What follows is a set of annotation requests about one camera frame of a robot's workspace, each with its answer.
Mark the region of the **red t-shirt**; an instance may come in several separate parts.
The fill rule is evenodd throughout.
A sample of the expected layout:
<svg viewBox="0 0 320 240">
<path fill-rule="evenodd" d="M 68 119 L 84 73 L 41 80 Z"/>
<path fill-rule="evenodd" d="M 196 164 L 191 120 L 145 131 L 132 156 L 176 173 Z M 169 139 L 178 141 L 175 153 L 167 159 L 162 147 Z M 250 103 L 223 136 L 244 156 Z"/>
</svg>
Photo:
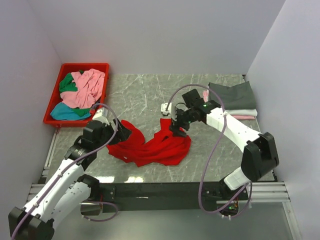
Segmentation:
<svg viewBox="0 0 320 240">
<path fill-rule="evenodd" d="M 135 163 L 137 167 L 151 163 L 177 166 L 189 153 L 191 138 L 173 136 L 169 130 L 170 119 L 160 119 L 160 130 L 148 142 L 132 123 L 126 120 L 122 120 L 121 123 L 131 131 L 131 135 L 123 142 L 106 147 L 110 155 L 125 163 Z"/>
</svg>

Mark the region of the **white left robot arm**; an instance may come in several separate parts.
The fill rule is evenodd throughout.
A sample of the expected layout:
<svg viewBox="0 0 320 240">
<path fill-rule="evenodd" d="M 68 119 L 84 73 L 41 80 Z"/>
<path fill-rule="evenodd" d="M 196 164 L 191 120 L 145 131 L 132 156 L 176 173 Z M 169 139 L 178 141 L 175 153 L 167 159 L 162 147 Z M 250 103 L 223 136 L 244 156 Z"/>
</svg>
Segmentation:
<svg viewBox="0 0 320 240">
<path fill-rule="evenodd" d="M 100 182 L 85 174 L 97 152 L 107 145 L 126 141 L 131 131 L 117 119 L 92 120 L 67 150 L 58 170 L 21 209 L 14 207 L 8 215 L 13 240 L 50 240 L 58 225 L 83 201 L 100 197 Z"/>
</svg>

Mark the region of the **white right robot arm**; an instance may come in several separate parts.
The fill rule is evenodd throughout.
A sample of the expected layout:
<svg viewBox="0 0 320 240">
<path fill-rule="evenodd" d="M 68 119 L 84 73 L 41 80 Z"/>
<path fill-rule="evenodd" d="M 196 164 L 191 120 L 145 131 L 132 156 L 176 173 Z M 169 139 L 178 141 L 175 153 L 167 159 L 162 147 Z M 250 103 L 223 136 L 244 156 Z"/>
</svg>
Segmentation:
<svg viewBox="0 0 320 240">
<path fill-rule="evenodd" d="M 269 132 L 260 133 L 246 126 L 224 110 L 221 101 L 205 101 L 196 89 L 182 96 L 186 109 L 161 105 L 161 112 L 171 117 L 170 131 L 176 137 L 186 137 L 191 123 L 203 122 L 221 132 L 242 152 L 241 165 L 219 183 L 222 198 L 230 200 L 237 190 L 256 182 L 279 165 L 275 138 Z"/>
</svg>

